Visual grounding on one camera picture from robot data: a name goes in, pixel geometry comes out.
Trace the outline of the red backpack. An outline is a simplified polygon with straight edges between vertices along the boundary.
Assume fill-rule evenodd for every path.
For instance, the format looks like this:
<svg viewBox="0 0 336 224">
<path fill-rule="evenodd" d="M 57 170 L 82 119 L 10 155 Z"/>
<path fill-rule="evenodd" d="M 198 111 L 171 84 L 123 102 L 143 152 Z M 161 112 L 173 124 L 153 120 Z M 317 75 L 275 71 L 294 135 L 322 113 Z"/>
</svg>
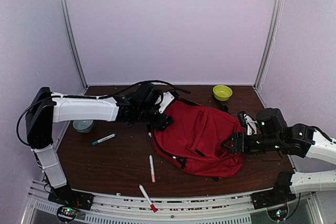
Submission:
<svg viewBox="0 0 336 224">
<path fill-rule="evenodd" d="M 160 156 L 195 176 L 233 177 L 242 168 L 243 155 L 221 146 L 234 133 L 243 132 L 237 118 L 187 99 L 178 99 L 165 112 L 174 122 L 164 131 L 147 126 Z"/>
</svg>

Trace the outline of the pink capped white marker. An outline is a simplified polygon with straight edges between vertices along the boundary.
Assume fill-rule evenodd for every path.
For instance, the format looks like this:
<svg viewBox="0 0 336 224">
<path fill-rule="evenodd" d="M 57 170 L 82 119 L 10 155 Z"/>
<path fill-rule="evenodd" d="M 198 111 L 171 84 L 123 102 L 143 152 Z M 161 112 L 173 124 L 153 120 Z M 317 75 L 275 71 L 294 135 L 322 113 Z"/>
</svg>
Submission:
<svg viewBox="0 0 336 224">
<path fill-rule="evenodd" d="M 154 160 L 153 160 L 152 155 L 149 155 L 149 163 L 150 163 L 151 181 L 152 183 L 155 183 L 156 178 L 155 178 L 155 170 L 154 170 Z"/>
</svg>

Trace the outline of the red capped white marker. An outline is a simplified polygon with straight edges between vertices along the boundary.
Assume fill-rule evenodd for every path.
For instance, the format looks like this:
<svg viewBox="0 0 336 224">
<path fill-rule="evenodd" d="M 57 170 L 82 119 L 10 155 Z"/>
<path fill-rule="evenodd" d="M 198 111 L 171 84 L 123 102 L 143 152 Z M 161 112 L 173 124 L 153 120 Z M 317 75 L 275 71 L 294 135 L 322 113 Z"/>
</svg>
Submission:
<svg viewBox="0 0 336 224">
<path fill-rule="evenodd" d="M 140 189 L 142 195 L 144 196 L 144 198 L 146 199 L 146 201 L 148 202 L 148 204 L 149 204 L 150 208 L 152 209 L 152 211 L 153 212 L 157 212 L 157 208 L 155 207 L 155 205 L 152 202 L 151 198 L 147 194 L 145 188 L 141 184 L 139 185 L 139 189 Z"/>
</svg>

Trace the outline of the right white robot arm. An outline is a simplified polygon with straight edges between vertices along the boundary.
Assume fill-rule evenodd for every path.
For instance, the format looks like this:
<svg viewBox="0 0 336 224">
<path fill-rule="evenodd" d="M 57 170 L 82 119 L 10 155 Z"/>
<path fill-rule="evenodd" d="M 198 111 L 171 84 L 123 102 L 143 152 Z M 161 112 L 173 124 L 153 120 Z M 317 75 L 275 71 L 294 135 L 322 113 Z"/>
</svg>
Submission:
<svg viewBox="0 0 336 224">
<path fill-rule="evenodd" d="M 278 108 L 265 108 L 254 119 L 241 111 L 238 118 L 247 131 L 234 133 L 221 144 L 234 154 L 258 155 L 275 151 L 335 164 L 335 139 L 317 126 L 301 123 L 288 126 Z M 335 190 L 335 171 L 281 172 L 269 192 L 269 199 L 279 204 L 289 195 L 331 190 Z"/>
</svg>

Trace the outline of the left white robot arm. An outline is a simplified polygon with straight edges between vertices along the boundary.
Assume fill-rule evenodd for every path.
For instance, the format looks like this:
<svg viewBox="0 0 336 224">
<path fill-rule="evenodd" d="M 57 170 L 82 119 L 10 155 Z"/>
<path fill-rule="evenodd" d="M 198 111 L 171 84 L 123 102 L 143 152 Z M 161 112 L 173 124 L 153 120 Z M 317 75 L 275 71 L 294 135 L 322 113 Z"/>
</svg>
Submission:
<svg viewBox="0 0 336 224">
<path fill-rule="evenodd" d="M 54 93 L 41 88 L 32 104 L 23 112 L 27 145 L 33 150 L 51 186 L 52 193 L 64 205 L 76 200 L 58 155 L 53 147 L 53 124 L 63 121 L 137 122 L 151 124 L 164 131 L 173 123 L 166 109 L 177 99 L 175 91 L 162 91 L 154 81 L 136 83 L 134 92 L 122 95 L 84 96 Z"/>
</svg>

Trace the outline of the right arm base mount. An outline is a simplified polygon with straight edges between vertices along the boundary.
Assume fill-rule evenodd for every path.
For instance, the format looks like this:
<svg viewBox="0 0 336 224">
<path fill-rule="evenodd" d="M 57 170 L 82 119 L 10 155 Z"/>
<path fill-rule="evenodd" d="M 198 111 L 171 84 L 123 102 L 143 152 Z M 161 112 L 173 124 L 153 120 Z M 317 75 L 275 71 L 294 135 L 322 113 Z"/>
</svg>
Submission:
<svg viewBox="0 0 336 224">
<path fill-rule="evenodd" d="M 272 221 L 285 221 L 289 215 L 286 194 L 274 189 L 260 191 L 251 195 L 254 209 L 266 209 Z"/>
</svg>

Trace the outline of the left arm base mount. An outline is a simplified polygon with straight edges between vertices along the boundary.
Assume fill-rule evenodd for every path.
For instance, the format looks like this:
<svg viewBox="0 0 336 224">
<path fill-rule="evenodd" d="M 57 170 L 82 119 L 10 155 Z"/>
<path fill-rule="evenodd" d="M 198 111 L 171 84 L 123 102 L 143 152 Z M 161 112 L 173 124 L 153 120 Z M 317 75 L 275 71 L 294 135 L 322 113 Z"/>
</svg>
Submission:
<svg viewBox="0 0 336 224">
<path fill-rule="evenodd" d="M 54 193 L 49 193 L 48 200 L 59 204 L 56 210 L 56 217 L 61 222 L 71 222 L 77 217 L 84 214 L 84 210 L 90 210 L 93 203 L 93 194 L 74 192 L 75 199 L 73 201 L 60 200 Z"/>
</svg>

